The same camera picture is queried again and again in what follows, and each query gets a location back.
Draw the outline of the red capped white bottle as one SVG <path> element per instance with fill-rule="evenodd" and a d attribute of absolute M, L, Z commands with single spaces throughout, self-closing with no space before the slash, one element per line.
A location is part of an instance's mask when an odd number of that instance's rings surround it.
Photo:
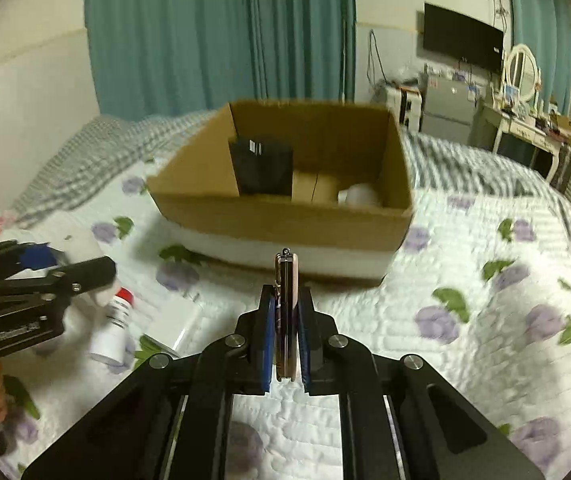
<path fill-rule="evenodd" d="M 111 366 L 124 364 L 133 306 L 134 295 L 120 288 L 103 308 L 90 339 L 89 355 L 93 360 Z"/>

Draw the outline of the white power adapter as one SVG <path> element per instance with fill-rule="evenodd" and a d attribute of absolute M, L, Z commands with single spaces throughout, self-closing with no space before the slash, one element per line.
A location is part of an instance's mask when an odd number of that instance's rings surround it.
<path fill-rule="evenodd" d="M 200 314 L 194 300 L 179 296 L 160 307 L 144 330 L 144 337 L 173 356 L 182 356 L 192 326 Z"/>

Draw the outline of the black square box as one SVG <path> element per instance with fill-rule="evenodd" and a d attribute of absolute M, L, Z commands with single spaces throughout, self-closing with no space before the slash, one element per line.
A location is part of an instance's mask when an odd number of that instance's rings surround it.
<path fill-rule="evenodd" d="M 236 136 L 228 146 L 240 195 L 292 196 L 291 146 L 246 136 Z"/>

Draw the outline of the open cardboard box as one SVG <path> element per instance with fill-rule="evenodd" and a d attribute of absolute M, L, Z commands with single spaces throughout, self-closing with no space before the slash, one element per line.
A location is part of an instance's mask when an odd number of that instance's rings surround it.
<path fill-rule="evenodd" d="M 268 269 L 287 248 L 329 280 L 381 281 L 413 216 L 397 120 L 372 105 L 228 103 L 148 187 L 191 252 Z"/>

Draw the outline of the large green curtain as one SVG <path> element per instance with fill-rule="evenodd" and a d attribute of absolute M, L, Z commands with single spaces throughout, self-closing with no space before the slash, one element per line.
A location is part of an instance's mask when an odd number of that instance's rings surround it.
<path fill-rule="evenodd" d="M 103 114 L 354 98 L 355 0 L 85 0 L 85 25 Z"/>

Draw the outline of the white dressing table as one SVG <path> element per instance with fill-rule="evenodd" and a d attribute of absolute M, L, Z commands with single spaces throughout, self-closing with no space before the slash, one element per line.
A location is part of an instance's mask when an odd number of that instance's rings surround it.
<path fill-rule="evenodd" d="M 479 104 L 468 144 L 497 154 L 504 136 L 513 136 L 532 145 L 537 151 L 548 153 L 551 156 L 551 166 L 545 180 L 552 182 L 559 169 L 562 142 L 485 102 Z"/>

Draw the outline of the dark patterned suitcase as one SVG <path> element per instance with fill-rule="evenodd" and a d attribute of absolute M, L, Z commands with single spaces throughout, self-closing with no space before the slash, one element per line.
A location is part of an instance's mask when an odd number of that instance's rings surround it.
<path fill-rule="evenodd" d="M 571 180 L 571 146 L 562 144 L 559 149 L 559 163 L 550 185 L 559 193 L 565 194 Z"/>

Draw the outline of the silver mini fridge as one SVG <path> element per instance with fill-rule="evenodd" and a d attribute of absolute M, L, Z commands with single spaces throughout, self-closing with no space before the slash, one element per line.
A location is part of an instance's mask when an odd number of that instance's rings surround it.
<path fill-rule="evenodd" d="M 429 75 L 425 86 L 421 132 L 463 145 L 469 143 L 476 110 L 468 84 Z"/>

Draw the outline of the oval white vanity mirror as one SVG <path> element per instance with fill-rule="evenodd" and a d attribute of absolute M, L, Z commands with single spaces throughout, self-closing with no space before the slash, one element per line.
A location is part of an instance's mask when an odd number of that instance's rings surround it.
<path fill-rule="evenodd" d="M 533 51 L 526 44 L 516 44 L 503 62 L 503 95 L 513 102 L 528 103 L 537 98 L 541 88 L 541 70 Z"/>

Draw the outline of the green window curtain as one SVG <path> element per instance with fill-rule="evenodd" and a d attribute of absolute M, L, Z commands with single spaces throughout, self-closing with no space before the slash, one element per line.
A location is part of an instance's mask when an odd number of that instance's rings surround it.
<path fill-rule="evenodd" d="M 569 0 L 511 0 L 512 39 L 526 44 L 541 70 L 540 97 L 555 100 L 562 115 L 571 106 L 571 8 Z"/>

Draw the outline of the black wall television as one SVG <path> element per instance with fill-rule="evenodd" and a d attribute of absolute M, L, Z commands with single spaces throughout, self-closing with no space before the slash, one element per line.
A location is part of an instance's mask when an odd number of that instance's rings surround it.
<path fill-rule="evenodd" d="M 500 29 L 468 15 L 431 3 L 424 5 L 425 50 L 499 74 L 504 36 Z"/>

